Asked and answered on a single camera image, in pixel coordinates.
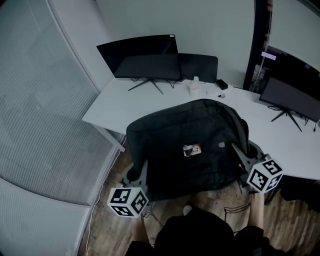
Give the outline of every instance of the wooden floor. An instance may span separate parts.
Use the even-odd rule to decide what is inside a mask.
[[[124,256],[131,241],[131,223],[129,218],[117,217],[107,206],[110,189],[121,180],[122,171],[131,163],[129,147],[121,153],[104,183],[101,199],[96,205],[91,222],[91,234],[88,243],[88,256]],[[182,215],[187,204],[197,206],[224,219],[224,207],[238,207],[250,202],[242,195],[238,185],[219,191],[201,192],[172,200],[153,203],[153,213],[164,225],[171,216]],[[228,214],[226,222],[234,231],[244,228],[248,222],[249,209],[240,213]],[[145,218],[149,240],[154,243],[160,224],[152,217]],[[310,254],[320,239],[320,214],[309,211],[308,206],[299,200],[285,201],[280,193],[264,210],[264,236],[270,243],[284,251],[292,250],[295,256]],[[79,256],[86,255],[88,226],[80,245]]]

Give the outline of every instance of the white desk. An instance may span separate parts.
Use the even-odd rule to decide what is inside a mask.
[[[238,112],[249,126],[249,139],[272,158],[276,158],[284,174],[320,180],[320,128],[317,127],[316,132],[313,132],[314,122],[309,121],[305,126],[305,121],[295,116],[303,132],[285,115],[271,122],[279,114],[278,111],[267,108],[267,104],[259,101],[259,94],[233,87],[226,90],[225,98],[217,97],[221,90],[211,83],[201,84],[199,95],[191,98],[188,80],[177,82],[175,89],[167,82],[157,82],[164,95],[151,83],[128,91],[138,83],[127,79],[113,79],[82,120],[93,124],[119,147],[119,143],[115,139],[112,141],[105,129],[126,134],[127,126],[145,115],[192,100],[216,100]]]

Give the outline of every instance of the black bag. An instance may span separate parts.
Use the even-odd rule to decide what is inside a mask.
[[[222,189],[242,174],[231,142],[249,153],[247,123],[233,108],[210,99],[144,116],[126,134],[135,169],[128,178],[137,180],[148,160],[151,200]],[[183,147],[194,144],[201,153],[186,157]]]

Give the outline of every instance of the monitor stand leg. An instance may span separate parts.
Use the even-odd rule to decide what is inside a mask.
[[[292,114],[290,113],[290,111],[288,110],[282,110],[280,114],[278,114],[274,119],[271,120],[271,122],[273,122],[274,120],[278,119],[279,117],[281,117],[283,114],[288,115],[291,120],[295,123],[295,125],[298,127],[298,129],[300,130],[300,132],[302,132],[300,126],[298,125],[298,123],[296,122],[296,120],[294,119],[294,117],[292,116]]]
[[[139,83],[138,85],[130,88],[128,91],[131,91],[131,90],[133,90],[134,88],[137,88],[137,87],[139,87],[139,86],[142,86],[142,85],[144,85],[145,83],[148,83],[148,82],[153,83],[153,85],[159,90],[159,92],[162,93],[162,94],[164,94],[164,93],[159,89],[159,87],[156,85],[156,82],[155,82],[153,79],[144,80],[143,82]]]

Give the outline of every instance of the computer monitor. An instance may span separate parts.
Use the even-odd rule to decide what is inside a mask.
[[[319,100],[274,77],[270,77],[260,101],[294,111],[315,122],[320,120]]]
[[[173,34],[135,37],[98,45],[116,78],[182,79]]]

